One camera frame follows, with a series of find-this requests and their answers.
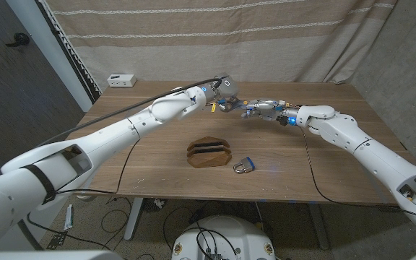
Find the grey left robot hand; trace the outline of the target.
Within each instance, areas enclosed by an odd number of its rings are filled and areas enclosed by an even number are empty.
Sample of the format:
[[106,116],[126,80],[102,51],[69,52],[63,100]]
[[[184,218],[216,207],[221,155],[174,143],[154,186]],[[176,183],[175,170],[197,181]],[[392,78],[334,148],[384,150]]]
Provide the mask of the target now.
[[209,83],[205,91],[207,103],[217,103],[222,112],[230,112],[239,101],[237,83],[226,73],[216,75],[214,78],[215,81]]

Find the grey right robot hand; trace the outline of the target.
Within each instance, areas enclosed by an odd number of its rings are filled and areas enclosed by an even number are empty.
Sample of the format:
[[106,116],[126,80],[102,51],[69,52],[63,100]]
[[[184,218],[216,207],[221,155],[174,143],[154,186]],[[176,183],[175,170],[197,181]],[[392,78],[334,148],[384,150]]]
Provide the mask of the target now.
[[284,100],[255,99],[245,100],[240,106],[245,112],[242,118],[259,117],[265,121],[278,121],[281,125],[296,125],[299,105],[293,105]]

